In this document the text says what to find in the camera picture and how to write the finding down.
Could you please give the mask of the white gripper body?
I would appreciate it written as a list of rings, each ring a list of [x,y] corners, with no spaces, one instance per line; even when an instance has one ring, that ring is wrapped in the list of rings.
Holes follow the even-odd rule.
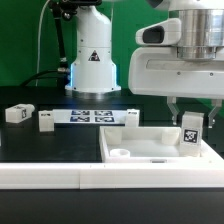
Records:
[[[184,61],[174,47],[140,47],[129,67],[134,94],[224,99],[224,58]]]

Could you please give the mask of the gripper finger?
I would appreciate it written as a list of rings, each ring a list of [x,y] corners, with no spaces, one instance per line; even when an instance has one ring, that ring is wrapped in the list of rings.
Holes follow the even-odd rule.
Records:
[[[221,99],[212,99],[211,100],[212,110],[208,114],[208,127],[212,128],[215,124],[215,116],[221,110],[222,100]]]
[[[177,118],[178,118],[178,108],[176,105],[176,98],[173,96],[167,97],[167,105],[172,113],[172,122],[174,125],[177,124]]]

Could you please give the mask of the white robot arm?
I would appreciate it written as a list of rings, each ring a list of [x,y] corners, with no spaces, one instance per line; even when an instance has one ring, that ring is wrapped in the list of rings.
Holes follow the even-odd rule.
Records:
[[[85,97],[120,89],[111,60],[112,24],[97,11],[100,1],[76,3],[77,57],[68,89]],[[174,117],[177,98],[210,99],[212,126],[224,102],[224,0],[146,1],[168,18],[136,32],[139,48],[130,60],[129,89],[165,96]]]

